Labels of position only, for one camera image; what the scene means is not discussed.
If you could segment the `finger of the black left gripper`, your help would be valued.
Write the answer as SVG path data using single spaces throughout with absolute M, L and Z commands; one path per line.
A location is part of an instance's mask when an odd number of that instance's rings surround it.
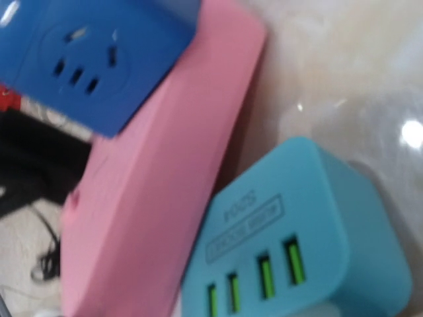
M 63 205 L 90 151 L 90 143 L 23 112 L 1 112 L 1 216 L 42 198 Z

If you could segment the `pink power strip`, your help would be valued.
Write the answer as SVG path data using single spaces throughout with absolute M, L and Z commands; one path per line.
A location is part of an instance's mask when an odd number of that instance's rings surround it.
M 171 314 L 265 39 L 238 1 L 204 1 L 167 78 L 123 132 L 93 140 L 61 214 L 65 316 Z

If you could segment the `teal power strip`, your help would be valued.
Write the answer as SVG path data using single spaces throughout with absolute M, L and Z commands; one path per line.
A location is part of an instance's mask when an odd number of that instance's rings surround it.
M 182 282 L 183 316 L 396 316 L 412 276 L 373 183 L 305 137 L 210 201 Z

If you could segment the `red cube adapter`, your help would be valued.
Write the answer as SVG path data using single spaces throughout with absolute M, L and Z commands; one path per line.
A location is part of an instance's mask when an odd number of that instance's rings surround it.
M 21 100 L 21 95 L 14 90 L 7 88 L 5 85 L 0 85 L 0 111 L 5 112 L 10 109 L 19 111 Z

